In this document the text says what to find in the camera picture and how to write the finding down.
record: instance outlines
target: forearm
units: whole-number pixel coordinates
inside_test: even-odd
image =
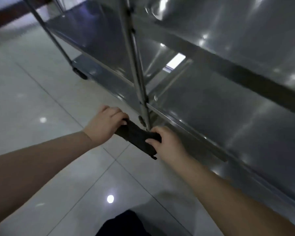
[[[93,147],[94,143],[84,132],[76,132],[1,155],[0,221]]]
[[[225,236],[295,235],[295,226],[187,155],[169,162]]]

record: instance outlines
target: metal cart leg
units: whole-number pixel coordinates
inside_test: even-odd
[[[49,38],[53,41],[53,43],[56,45],[56,47],[59,49],[59,51],[62,53],[62,55],[64,56],[64,58],[67,60],[67,62],[69,63],[69,65],[73,68],[72,66],[72,61],[70,59],[70,57],[67,55],[67,53],[64,51],[64,49],[62,48],[62,46],[59,44],[59,42],[55,39],[55,37],[51,34],[51,32],[48,30],[48,28],[46,27],[45,22],[43,21],[43,19],[40,17],[40,15],[37,13],[37,11],[35,10],[34,7],[32,7],[32,5],[30,4],[30,2],[28,0],[23,0],[25,2],[25,4],[27,5],[27,7],[29,8],[30,12],[34,15],[34,17],[36,18],[36,20],[38,21],[38,23],[41,25],[41,27],[44,29],[44,31],[47,33],[47,35],[49,36]]]
[[[142,118],[147,129],[150,130],[150,113],[146,105],[146,103],[148,102],[148,97],[145,91],[143,80],[141,56],[138,50],[135,31],[131,21],[131,7],[129,0],[119,0],[119,16],[121,20],[122,32],[125,38],[127,53],[130,60],[134,87],[140,101]]]
[[[60,3],[60,1],[59,0],[53,0],[53,2],[55,3],[55,5],[58,8],[58,10],[61,13],[61,15],[63,15],[63,13],[64,13],[65,10],[64,10],[62,4]]]

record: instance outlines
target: caster wheel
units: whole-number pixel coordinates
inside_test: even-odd
[[[139,121],[143,127],[147,127],[147,125],[145,124],[145,121],[143,120],[143,118],[141,116],[139,116]]]
[[[87,79],[87,76],[86,76],[85,74],[83,74],[81,71],[79,71],[77,68],[73,68],[72,70],[73,70],[73,72],[75,72],[77,75],[79,75],[81,79]]]

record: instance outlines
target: stainless steel cart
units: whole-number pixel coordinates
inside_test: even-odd
[[[24,1],[80,77],[295,224],[295,0],[55,0],[47,22]]]

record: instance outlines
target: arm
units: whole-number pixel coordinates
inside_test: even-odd
[[[233,188],[196,159],[166,127],[154,127],[162,143],[147,139],[162,160],[191,186],[195,195],[225,236],[295,235],[295,226],[263,204]]]
[[[106,142],[129,118],[102,106],[80,132],[0,156],[0,222],[22,206],[72,161]]]

